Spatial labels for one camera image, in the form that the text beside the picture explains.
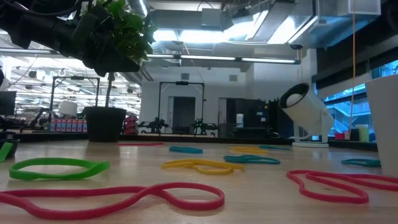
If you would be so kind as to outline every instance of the teal rubber band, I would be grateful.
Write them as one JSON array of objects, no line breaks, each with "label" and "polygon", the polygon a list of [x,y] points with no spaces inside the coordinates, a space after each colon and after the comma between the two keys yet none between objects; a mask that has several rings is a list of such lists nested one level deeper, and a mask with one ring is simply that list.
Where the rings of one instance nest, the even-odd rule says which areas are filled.
[{"label": "teal rubber band", "polygon": [[172,146],[169,148],[170,152],[184,152],[184,153],[192,153],[192,154],[203,154],[203,150],[191,147],[177,147]]},{"label": "teal rubber band", "polygon": [[267,146],[267,145],[259,146],[259,149],[290,150],[287,147],[276,147],[276,146]]},{"label": "teal rubber band", "polygon": [[255,156],[255,155],[241,155],[241,156],[224,156],[225,162],[234,162],[234,163],[250,163],[250,164],[272,164],[277,165],[280,164],[280,160],[264,157],[264,156]]},{"label": "teal rubber band", "polygon": [[[78,166],[78,167],[87,168],[87,170],[71,174],[43,174],[39,172],[20,170],[24,167],[37,166],[37,165]],[[94,162],[83,159],[70,159],[70,158],[35,158],[15,163],[10,167],[9,175],[11,178],[17,180],[84,179],[99,174],[100,172],[106,169],[109,169],[109,161]]]},{"label": "teal rubber band", "polygon": [[6,160],[7,155],[10,153],[13,143],[5,142],[0,149],[0,162],[4,162]]},{"label": "teal rubber band", "polygon": [[363,167],[381,167],[380,160],[377,159],[345,159],[341,161],[344,165],[354,165]]}]

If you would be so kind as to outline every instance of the doorway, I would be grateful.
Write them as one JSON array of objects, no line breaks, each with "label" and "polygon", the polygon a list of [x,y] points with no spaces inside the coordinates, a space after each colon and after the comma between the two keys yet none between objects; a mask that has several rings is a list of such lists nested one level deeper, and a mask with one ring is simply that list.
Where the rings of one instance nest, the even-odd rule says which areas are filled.
[{"label": "doorway", "polygon": [[173,133],[193,134],[195,97],[175,96],[173,103]]}]

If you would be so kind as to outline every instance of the yellow rubber band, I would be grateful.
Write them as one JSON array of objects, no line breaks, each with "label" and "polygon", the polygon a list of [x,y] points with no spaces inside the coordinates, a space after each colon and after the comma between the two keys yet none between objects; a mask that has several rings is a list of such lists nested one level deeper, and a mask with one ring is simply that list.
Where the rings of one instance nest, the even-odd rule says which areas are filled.
[{"label": "yellow rubber band", "polygon": [[268,154],[267,150],[259,149],[258,147],[231,147],[230,152],[244,152],[244,153],[257,153]]},{"label": "yellow rubber band", "polygon": [[[210,166],[217,168],[225,168],[225,170],[209,170],[203,169],[198,166]],[[175,161],[168,161],[161,165],[161,168],[176,168],[176,167],[184,167],[190,168],[198,171],[201,174],[209,174],[209,175],[226,175],[234,172],[234,169],[239,169],[243,171],[244,166],[237,164],[230,164],[227,162],[217,162],[217,161],[209,161],[205,159],[179,159]]]}]

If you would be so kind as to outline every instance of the potted plant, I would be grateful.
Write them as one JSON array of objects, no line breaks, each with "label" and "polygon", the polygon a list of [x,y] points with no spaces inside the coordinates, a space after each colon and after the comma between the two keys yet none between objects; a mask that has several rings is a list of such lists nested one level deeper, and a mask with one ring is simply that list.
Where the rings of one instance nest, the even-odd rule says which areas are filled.
[{"label": "potted plant", "polygon": [[[125,0],[96,2],[103,6],[111,15],[114,23],[111,39],[123,55],[135,61],[138,65],[142,59],[147,60],[147,54],[152,54],[154,32],[156,28],[150,25],[149,16],[142,19],[138,15],[125,11]],[[115,142],[119,140],[120,132],[126,117],[126,110],[109,107],[109,95],[114,81],[114,73],[108,73],[108,90],[105,107],[86,107],[84,113],[87,120],[88,139],[96,142]]]}]

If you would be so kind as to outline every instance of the white wall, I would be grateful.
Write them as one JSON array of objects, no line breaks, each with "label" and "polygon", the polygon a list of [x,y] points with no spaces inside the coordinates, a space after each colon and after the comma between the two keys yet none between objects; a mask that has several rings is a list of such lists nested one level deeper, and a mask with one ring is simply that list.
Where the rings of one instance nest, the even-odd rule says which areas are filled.
[{"label": "white wall", "polygon": [[[308,49],[301,65],[255,63],[253,67],[254,81],[246,89],[252,88],[254,99],[273,100],[281,98],[289,88],[298,83],[306,82],[312,86],[311,77],[317,73],[317,51]],[[251,72],[248,71],[247,77],[251,76]]]},{"label": "white wall", "polygon": [[[311,76],[316,74],[316,50],[308,50],[301,65],[282,65],[255,63],[245,73],[238,73],[235,68],[148,68],[156,82],[145,82],[142,85],[140,121],[152,121],[157,116],[159,102],[159,81],[178,81],[181,72],[191,74],[190,82],[201,82],[197,75],[201,73],[205,80],[205,109],[203,118],[207,123],[218,122],[220,98],[246,98],[273,100],[280,98],[285,91],[294,85],[304,82],[311,84]],[[238,82],[229,82],[229,75],[237,74]],[[160,113],[167,120],[169,97],[190,96],[196,98],[195,117],[201,117],[201,86],[162,85]]]},{"label": "white wall", "polygon": [[[170,96],[189,96],[195,97],[195,117],[201,118],[201,92],[194,85],[177,86],[174,84],[162,85],[162,95],[160,102],[160,114],[163,119],[167,120],[168,100]],[[219,98],[245,98],[246,90],[244,85],[205,85],[205,109],[203,118],[207,123],[218,123],[218,100]],[[142,85],[141,95],[141,112],[139,120],[153,121],[157,116],[159,98],[159,82],[146,82]]]}]

